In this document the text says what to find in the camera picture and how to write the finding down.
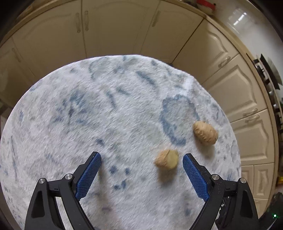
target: cabinet handle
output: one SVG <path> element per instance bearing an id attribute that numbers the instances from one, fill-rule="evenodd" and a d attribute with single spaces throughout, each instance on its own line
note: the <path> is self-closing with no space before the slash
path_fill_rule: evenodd
<path id="1" fill-rule="evenodd" d="M 256 115 L 256 116 L 254 116 L 254 117 L 252 117 L 252 118 L 248 118 L 248 119 L 245 120 L 245 122 L 248 123 L 248 122 L 257 120 L 258 118 L 260 118 L 260 115 Z"/>
<path id="2" fill-rule="evenodd" d="M 218 67 L 219 68 L 222 68 L 224 65 L 224 63 L 225 63 L 225 65 L 229 62 L 231 60 L 231 57 L 230 56 L 228 56 L 224 61 L 222 61 L 219 65 L 218 65 Z"/>
<path id="3" fill-rule="evenodd" d="M 85 30 L 88 31 L 88 10 L 85 11 Z"/>
<path id="4" fill-rule="evenodd" d="M 160 10 L 157 11 L 157 13 L 156 13 L 156 15 L 154 17 L 153 23 L 152 23 L 152 27 L 155 27 L 156 23 L 158 22 L 160 13 L 161 13 Z"/>
<path id="5" fill-rule="evenodd" d="M 79 33 L 81 32 L 81 20 L 79 13 L 76 13 L 76 24 L 77 24 L 77 33 Z"/>
<path id="6" fill-rule="evenodd" d="M 21 61 L 21 59 L 19 58 L 19 56 L 18 56 L 18 54 L 17 54 L 17 52 L 15 51 L 15 49 L 14 48 L 12 48 L 12 51 L 13 51 L 13 53 L 14 53 L 14 55 L 15 55 L 15 58 L 18 60 L 18 62 L 22 62 Z"/>
<path id="7" fill-rule="evenodd" d="M 261 171 L 260 175 L 261 175 L 261 181 L 258 192 L 264 195 L 266 186 L 268 185 L 267 170 Z"/>
<path id="8" fill-rule="evenodd" d="M 254 113 L 256 113 L 258 111 L 257 108 L 254 108 L 252 111 L 250 111 L 249 113 L 243 113 L 243 117 L 246 117 L 246 116 L 249 116 L 249 115 L 252 115 Z"/>

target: walnut shell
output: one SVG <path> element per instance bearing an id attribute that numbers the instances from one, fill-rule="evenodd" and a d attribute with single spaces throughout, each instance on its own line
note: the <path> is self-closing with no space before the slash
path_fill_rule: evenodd
<path id="1" fill-rule="evenodd" d="M 218 132 L 204 121 L 195 122 L 193 124 L 193 131 L 204 145 L 213 145 L 218 139 Z"/>
<path id="2" fill-rule="evenodd" d="M 177 150 L 166 149 L 158 154 L 154 164 L 161 169 L 171 170 L 177 166 L 178 158 L 179 154 Z"/>

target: cream cabinet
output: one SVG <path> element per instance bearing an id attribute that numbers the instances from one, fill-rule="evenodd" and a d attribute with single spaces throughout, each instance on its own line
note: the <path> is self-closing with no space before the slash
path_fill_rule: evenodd
<path id="1" fill-rule="evenodd" d="M 87 57 L 139 54 L 158 0 L 83 0 Z"/>
<path id="2" fill-rule="evenodd" d="M 256 78 L 240 54 L 205 81 L 203 87 L 230 122 L 267 108 Z"/>
<path id="3" fill-rule="evenodd" d="M 242 165 L 274 162 L 274 137 L 267 109 L 231 123 Z"/>
<path id="4" fill-rule="evenodd" d="M 202 84 L 237 54 L 232 43 L 204 19 L 173 61 L 173 66 L 191 74 Z"/>
<path id="5" fill-rule="evenodd" d="M 0 48 L 0 99 L 14 107 L 34 80 L 12 38 L 8 39 Z"/>
<path id="6" fill-rule="evenodd" d="M 274 163 L 254 166 L 254 198 L 269 198 L 273 173 Z"/>
<path id="7" fill-rule="evenodd" d="M 254 166 L 244 165 L 241 167 L 241 171 L 242 171 L 241 177 L 247 180 L 250 190 L 252 192 L 254 188 Z"/>
<path id="8" fill-rule="evenodd" d="M 37 80 L 59 67 L 85 59 L 81 1 L 40 14 L 12 37 Z"/>
<path id="9" fill-rule="evenodd" d="M 258 212 L 258 218 L 260 218 L 262 214 L 265 212 L 268 199 L 254 199 L 254 202 L 256 204 L 256 210 Z"/>
<path id="10" fill-rule="evenodd" d="M 202 19 L 185 8 L 161 1 L 148 29 L 141 55 L 172 63 Z"/>

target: round table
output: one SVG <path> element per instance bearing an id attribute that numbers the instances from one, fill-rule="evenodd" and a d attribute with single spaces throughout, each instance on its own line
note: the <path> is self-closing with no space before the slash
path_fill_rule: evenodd
<path id="1" fill-rule="evenodd" d="M 219 131 L 215 145 L 195 138 L 197 120 Z M 153 164 L 166 148 L 180 154 L 177 170 L 169 173 Z M 230 123 L 194 77 L 140 55 L 86 59 L 33 85 L 4 128 L 0 179 L 22 229 L 38 179 L 73 173 L 93 151 L 101 154 L 102 166 L 80 203 L 101 230 L 189 229 L 204 201 L 182 167 L 188 152 L 211 174 L 228 180 L 241 175 Z"/>

